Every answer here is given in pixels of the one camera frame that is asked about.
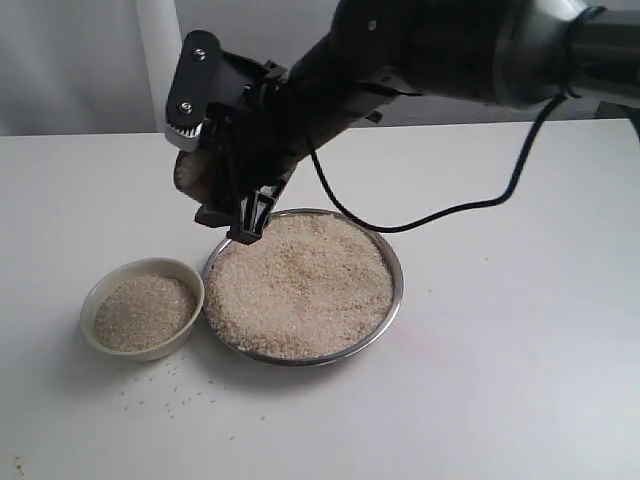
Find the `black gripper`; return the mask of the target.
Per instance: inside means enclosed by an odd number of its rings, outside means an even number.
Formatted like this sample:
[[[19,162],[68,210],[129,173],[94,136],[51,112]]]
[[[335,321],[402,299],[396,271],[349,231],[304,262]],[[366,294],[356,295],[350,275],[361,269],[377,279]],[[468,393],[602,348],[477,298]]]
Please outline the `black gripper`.
[[[286,72],[228,52],[208,62],[211,125],[197,151],[204,199],[195,221],[229,227],[228,239],[251,245],[262,238],[288,172],[320,147],[320,54],[307,53]]]

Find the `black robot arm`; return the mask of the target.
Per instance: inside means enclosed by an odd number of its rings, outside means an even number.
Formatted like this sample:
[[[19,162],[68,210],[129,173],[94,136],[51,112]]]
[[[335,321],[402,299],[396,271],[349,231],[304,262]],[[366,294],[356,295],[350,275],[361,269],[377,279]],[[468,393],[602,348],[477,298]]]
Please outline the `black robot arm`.
[[[195,219],[260,239],[297,164],[402,97],[516,109],[535,125],[570,98],[639,114],[639,14],[581,1],[342,1],[329,32],[290,69],[250,63],[249,81],[207,104],[213,168]]]

